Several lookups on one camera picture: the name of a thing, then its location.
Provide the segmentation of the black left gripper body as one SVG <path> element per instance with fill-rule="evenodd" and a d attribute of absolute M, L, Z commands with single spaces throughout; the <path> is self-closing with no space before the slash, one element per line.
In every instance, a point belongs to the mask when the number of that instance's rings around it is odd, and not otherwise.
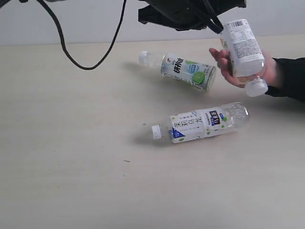
<path fill-rule="evenodd" d="M 147 0 L 138 9 L 138 22 L 152 23 L 176 31 L 204 30 L 209 20 L 233 8 L 246 8 L 245 0 Z"/>

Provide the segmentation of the black sleeved forearm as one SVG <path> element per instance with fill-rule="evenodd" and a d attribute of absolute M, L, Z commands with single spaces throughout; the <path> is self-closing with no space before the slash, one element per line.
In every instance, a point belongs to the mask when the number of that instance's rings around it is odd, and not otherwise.
<path fill-rule="evenodd" d="M 305 59 L 274 58 L 282 73 L 283 84 L 280 88 L 268 86 L 266 95 L 289 97 L 305 102 Z"/>

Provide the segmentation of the person's open hand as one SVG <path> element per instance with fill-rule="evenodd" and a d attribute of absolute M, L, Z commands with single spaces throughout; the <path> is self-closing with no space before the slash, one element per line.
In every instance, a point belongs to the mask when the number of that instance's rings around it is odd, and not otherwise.
<path fill-rule="evenodd" d="M 231 74 L 232 70 L 229 66 L 231 61 L 229 60 L 228 51 L 218 51 L 215 48 L 210 48 L 209 52 L 217 62 L 217 66 L 225 80 L 236 87 L 244 88 L 244 85 L 241 84 L 241 78 L 234 78 Z M 262 53 L 264 55 L 266 64 L 264 79 L 269 86 L 280 89 L 283 86 L 282 70 L 275 59 L 273 59 L 269 53 L 264 50 L 262 50 Z"/>

